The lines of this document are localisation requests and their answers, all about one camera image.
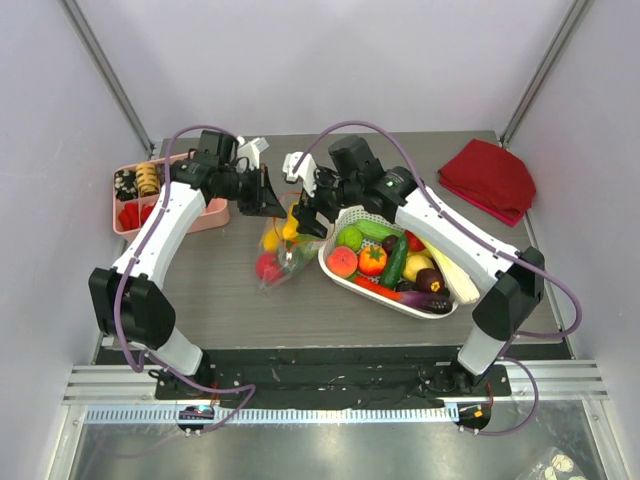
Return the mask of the yellow toy pepper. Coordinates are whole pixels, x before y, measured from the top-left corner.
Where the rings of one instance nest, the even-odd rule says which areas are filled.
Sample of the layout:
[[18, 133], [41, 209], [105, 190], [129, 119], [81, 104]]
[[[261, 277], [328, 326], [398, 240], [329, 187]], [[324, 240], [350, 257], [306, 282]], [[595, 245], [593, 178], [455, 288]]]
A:
[[298, 225], [299, 225], [298, 220], [293, 215], [289, 215], [282, 228], [282, 239], [284, 241], [293, 242], [298, 236], [298, 231], [297, 231]]

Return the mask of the yellow orange toy fruit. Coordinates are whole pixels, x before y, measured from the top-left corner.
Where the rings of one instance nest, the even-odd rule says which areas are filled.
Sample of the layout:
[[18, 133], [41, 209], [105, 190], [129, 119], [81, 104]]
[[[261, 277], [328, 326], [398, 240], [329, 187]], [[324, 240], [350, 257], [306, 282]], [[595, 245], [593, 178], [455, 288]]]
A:
[[265, 252], [276, 252], [280, 245], [280, 236], [276, 229], [269, 229], [262, 237], [262, 247]]

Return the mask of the clear zip top bag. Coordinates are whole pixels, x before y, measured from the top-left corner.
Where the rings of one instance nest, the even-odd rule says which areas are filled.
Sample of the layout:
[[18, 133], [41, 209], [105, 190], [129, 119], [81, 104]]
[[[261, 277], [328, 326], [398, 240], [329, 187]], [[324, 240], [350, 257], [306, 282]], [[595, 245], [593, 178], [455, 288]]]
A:
[[[301, 195], [300, 191], [288, 191], [288, 192], [285, 192], [285, 193], [280, 194], [278, 196], [279, 201], [281, 202], [282, 206], [287, 211], [287, 217], [289, 215], [293, 215], [293, 213], [292, 213], [293, 208], [297, 204], [300, 195]], [[261, 292], [268, 292], [270, 290], [273, 290], [277, 286], [296, 278], [303, 270], [297, 275], [291, 275], [289, 273], [288, 269], [287, 269], [287, 259], [286, 259], [287, 254], [290, 253], [291, 250], [295, 246], [303, 245], [303, 244], [311, 244], [314, 248], [317, 249], [317, 254], [318, 254], [319, 248], [326, 241], [326, 239], [328, 238], [329, 234], [332, 232], [332, 229], [333, 229], [333, 225], [329, 224], [328, 221], [324, 217], [319, 216], [318, 219], [320, 220], [320, 222], [325, 227], [328, 228], [328, 233], [327, 233], [327, 236], [325, 238], [316, 238], [316, 237], [313, 237], [311, 235], [298, 234], [298, 236], [296, 237], [296, 239], [293, 242], [284, 241], [282, 239], [282, 228], [283, 228], [283, 226], [284, 226], [284, 224], [285, 224], [285, 222], [287, 220], [287, 217], [285, 219], [275, 218], [275, 217], [268, 217], [266, 219], [265, 226], [264, 226], [263, 232], [262, 232], [262, 236], [261, 236], [261, 239], [260, 239], [260, 241], [258, 243], [257, 259], [261, 254], [265, 253], [265, 251], [263, 250], [263, 247], [262, 247], [262, 237], [263, 237], [263, 235], [269, 229], [272, 229], [272, 228], [276, 229], [278, 231], [278, 233], [279, 233], [281, 241], [280, 241], [279, 248], [275, 253], [277, 254], [278, 261], [279, 261], [279, 263], [281, 265], [281, 268], [282, 268], [282, 271], [283, 271], [283, 276], [279, 281], [277, 281], [277, 282], [275, 282], [273, 284], [270, 284], [270, 285], [266, 285], [266, 284], [262, 283], [257, 278], [256, 273], [255, 273], [255, 278], [257, 280], [257, 287]]]

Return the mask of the green toy avocado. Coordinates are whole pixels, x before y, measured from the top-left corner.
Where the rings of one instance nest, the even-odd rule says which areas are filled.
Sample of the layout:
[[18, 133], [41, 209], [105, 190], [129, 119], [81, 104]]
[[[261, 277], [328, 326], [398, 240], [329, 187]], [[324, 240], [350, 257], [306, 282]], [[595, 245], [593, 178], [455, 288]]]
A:
[[287, 269], [291, 275], [299, 274], [317, 255], [317, 249], [311, 244], [295, 246], [287, 254]]

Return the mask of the red toy apple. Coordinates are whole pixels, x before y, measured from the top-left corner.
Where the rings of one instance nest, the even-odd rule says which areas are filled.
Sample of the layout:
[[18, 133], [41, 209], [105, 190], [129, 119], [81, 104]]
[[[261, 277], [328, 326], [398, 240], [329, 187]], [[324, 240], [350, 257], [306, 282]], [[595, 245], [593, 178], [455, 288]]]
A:
[[281, 265], [275, 252], [261, 254], [255, 263], [257, 278], [264, 284], [270, 285], [279, 281], [283, 276]]

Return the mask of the orange toy tomato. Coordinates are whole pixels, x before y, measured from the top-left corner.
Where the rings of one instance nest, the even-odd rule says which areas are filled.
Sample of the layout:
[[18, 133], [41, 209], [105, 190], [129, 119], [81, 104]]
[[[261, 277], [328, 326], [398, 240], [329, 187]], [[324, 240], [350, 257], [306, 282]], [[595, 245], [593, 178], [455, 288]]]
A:
[[387, 261], [388, 255], [381, 246], [366, 246], [358, 255], [358, 271], [365, 276], [379, 276], [384, 271]]

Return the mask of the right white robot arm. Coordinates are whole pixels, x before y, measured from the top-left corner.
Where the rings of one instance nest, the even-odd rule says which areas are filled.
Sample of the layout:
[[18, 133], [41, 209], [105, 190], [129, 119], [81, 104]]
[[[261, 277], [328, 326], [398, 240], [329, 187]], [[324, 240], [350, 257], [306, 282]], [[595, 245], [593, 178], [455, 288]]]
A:
[[287, 155], [286, 182], [301, 183], [293, 210], [299, 230], [323, 238], [327, 230], [317, 217], [335, 221], [354, 206], [427, 241], [468, 274], [482, 292], [474, 307], [474, 326], [448, 369], [454, 388], [472, 395], [488, 381], [488, 371], [507, 349], [519, 327], [543, 298], [543, 254], [519, 251], [499, 241], [442, 202], [411, 164], [386, 169], [367, 141], [349, 135], [329, 149], [333, 168], [321, 170], [308, 152]]

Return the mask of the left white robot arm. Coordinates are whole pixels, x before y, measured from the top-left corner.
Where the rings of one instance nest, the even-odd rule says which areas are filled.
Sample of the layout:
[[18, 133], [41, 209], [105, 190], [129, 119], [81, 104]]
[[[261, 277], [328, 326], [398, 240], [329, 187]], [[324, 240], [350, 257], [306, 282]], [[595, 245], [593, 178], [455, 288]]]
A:
[[165, 156], [158, 200], [130, 246], [88, 280], [101, 333], [119, 340], [135, 371], [142, 364], [133, 359], [130, 346], [179, 376], [179, 388], [193, 399], [211, 391], [213, 375], [209, 357], [179, 331], [175, 309], [162, 291], [178, 247], [212, 200], [234, 201], [245, 216], [287, 215], [260, 160], [268, 147], [265, 138], [246, 141], [213, 126], [197, 129], [196, 148]]

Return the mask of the light green toy fruit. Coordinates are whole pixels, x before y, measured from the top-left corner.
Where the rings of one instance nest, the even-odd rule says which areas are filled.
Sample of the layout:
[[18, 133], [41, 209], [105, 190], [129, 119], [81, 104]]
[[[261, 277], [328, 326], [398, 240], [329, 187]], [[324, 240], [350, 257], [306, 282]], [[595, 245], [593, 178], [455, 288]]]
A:
[[335, 245], [337, 247], [346, 247], [355, 253], [358, 253], [363, 245], [364, 235], [355, 226], [350, 225], [342, 229], [337, 237]]

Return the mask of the peach toy fruit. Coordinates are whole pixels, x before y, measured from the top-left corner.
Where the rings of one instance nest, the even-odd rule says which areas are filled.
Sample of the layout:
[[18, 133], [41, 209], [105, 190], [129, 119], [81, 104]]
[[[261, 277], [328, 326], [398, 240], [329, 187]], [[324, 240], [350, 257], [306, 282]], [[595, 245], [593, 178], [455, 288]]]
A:
[[332, 274], [347, 279], [357, 271], [358, 256], [350, 248], [338, 246], [332, 250], [325, 263]]

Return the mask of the green toy cucumber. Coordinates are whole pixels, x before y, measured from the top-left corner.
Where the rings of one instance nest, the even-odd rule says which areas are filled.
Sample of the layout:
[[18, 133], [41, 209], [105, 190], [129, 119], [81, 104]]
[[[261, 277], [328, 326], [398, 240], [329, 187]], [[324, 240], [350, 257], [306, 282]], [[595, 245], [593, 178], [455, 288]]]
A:
[[382, 248], [388, 255], [386, 266], [379, 278], [383, 287], [394, 289], [404, 270], [409, 251], [409, 240], [406, 235], [389, 235], [383, 240]]

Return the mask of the pink divided snack tray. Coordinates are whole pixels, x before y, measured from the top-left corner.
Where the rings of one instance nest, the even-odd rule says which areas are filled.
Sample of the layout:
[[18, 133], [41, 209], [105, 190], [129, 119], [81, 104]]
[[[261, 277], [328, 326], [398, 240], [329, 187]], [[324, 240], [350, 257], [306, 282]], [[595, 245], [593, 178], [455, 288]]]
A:
[[[140, 197], [136, 187], [135, 169], [138, 164], [121, 167], [114, 173], [112, 200], [112, 228], [113, 231], [126, 239], [132, 241], [138, 234], [139, 229], [132, 231], [122, 231], [118, 221], [118, 213], [126, 203], [155, 204], [158, 202], [157, 195]], [[206, 206], [205, 210], [194, 221], [189, 228], [189, 233], [200, 232], [225, 226], [230, 220], [228, 203], [224, 199], [213, 199]]]

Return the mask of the red folded cloth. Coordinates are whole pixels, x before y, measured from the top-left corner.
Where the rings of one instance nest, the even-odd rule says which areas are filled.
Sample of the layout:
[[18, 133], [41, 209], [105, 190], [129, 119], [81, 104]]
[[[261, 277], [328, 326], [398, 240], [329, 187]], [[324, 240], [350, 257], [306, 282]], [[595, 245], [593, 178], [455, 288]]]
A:
[[521, 221], [536, 195], [522, 160], [479, 139], [469, 141], [438, 174], [445, 189], [510, 227]]

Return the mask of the white green toy leek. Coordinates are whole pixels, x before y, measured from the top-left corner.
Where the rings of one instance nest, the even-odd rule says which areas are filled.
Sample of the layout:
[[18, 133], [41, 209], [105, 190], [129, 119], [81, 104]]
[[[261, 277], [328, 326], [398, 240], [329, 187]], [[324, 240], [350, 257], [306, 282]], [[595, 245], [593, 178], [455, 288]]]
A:
[[431, 243], [424, 241], [424, 244], [443, 275], [445, 284], [454, 299], [461, 305], [477, 303], [480, 300], [480, 292], [466, 272]]

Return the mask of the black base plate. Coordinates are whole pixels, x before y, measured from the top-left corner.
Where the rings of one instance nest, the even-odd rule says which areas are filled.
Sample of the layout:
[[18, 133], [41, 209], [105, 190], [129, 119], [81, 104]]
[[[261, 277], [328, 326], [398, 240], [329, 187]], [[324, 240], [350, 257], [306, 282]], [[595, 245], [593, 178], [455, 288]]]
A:
[[506, 369], [481, 377], [451, 367], [453, 347], [218, 349], [209, 351], [209, 386], [221, 404], [237, 406], [235, 387], [253, 384], [256, 409], [343, 410], [432, 408], [455, 398], [508, 397]]

